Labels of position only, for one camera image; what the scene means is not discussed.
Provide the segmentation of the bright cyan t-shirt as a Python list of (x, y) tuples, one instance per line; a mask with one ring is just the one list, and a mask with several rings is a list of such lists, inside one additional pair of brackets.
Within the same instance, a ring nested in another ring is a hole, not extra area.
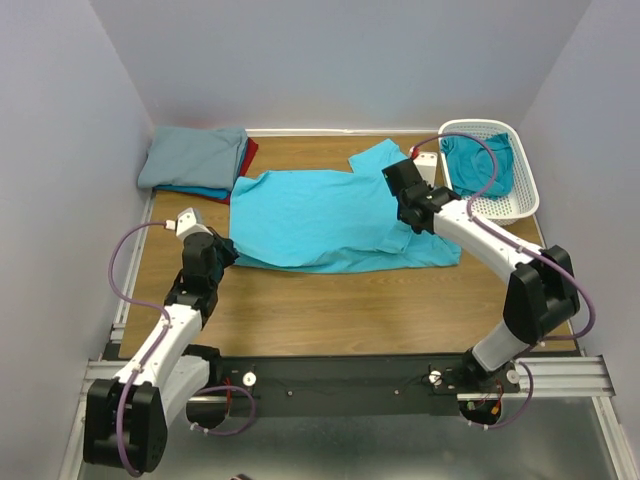
[(404, 157), (386, 139), (352, 156), (348, 172), (270, 170), (237, 180), (230, 237), (239, 264), (325, 274), (458, 265), (458, 245), (398, 220), (382, 171)]

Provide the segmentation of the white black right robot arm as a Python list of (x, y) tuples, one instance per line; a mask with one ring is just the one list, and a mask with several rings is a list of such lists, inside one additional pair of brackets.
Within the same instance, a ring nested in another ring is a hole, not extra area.
[(397, 218), (416, 234), (453, 241), (489, 267), (506, 285), (502, 319), (462, 356), (455, 378), (463, 385), (487, 381), (579, 312), (580, 301), (566, 250), (526, 242), (472, 212), (471, 202), (424, 181), (414, 162), (382, 170), (397, 201)]

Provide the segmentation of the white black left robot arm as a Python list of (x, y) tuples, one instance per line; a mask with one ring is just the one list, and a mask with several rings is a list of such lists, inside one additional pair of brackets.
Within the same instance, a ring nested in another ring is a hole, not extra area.
[(83, 460), (122, 468), (136, 478), (157, 468), (167, 444), (170, 415), (162, 389), (218, 303), (226, 268), (238, 257), (233, 242), (209, 227), (181, 234), (182, 268), (162, 305), (131, 304), (158, 311), (142, 347), (110, 379), (90, 386), (85, 410)]

